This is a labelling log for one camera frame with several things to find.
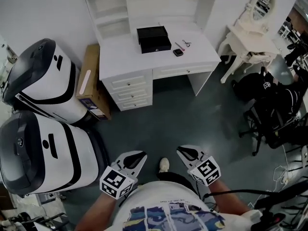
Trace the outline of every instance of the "person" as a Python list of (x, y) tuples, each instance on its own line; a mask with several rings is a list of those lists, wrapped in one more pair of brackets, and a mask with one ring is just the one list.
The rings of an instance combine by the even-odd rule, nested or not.
[(308, 44), (304, 43), (304, 42), (300, 42), (298, 44), (295, 45), (294, 50), (285, 56), (285, 61), (288, 65), (288, 67), (291, 67), (292, 64), (294, 63), (294, 61), (298, 58), (298, 57), (302, 57), (305, 54), (308, 53)]
[(243, 101), (267, 98), (267, 104), (272, 104), (287, 121), (297, 114), (308, 88), (308, 72), (299, 66), (294, 70), (294, 81), (290, 85), (280, 83), (266, 68), (265, 75), (252, 73), (231, 84), (236, 96)]
[[(102, 193), (75, 231), (249, 231), (252, 217), (261, 216), (258, 210), (250, 210), (233, 193), (215, 196), (219, 213), (211, 212), (192, 184), (168, 169), (169, 161), (163, 158), (157, 174), (160, 181), (147, 183), (131, 192), (111, 227), (107, 228), (116, 200)], [(209, 189), (211, 192), (229, 191), (220, 180), (209, 185)]]

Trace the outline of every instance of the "office chair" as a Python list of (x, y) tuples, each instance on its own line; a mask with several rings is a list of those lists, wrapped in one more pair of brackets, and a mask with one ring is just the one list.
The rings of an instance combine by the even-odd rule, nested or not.
[(271, 104), (271, 97), (262, 98), (244, 113), (245, 120), (249, 124), (249, 130), (240, 132), (242, 138), (245, 134), (254, 134), (257, 138), (256, 151), (252, 153), (256, 156), (259, 152), (262, 138), (272, 149), (276, 149), (286, 142), (287, 136), (281, 136), (293, 130), (298, 124), (297, 116), (293, 116), (285, 121), (279, 111)]

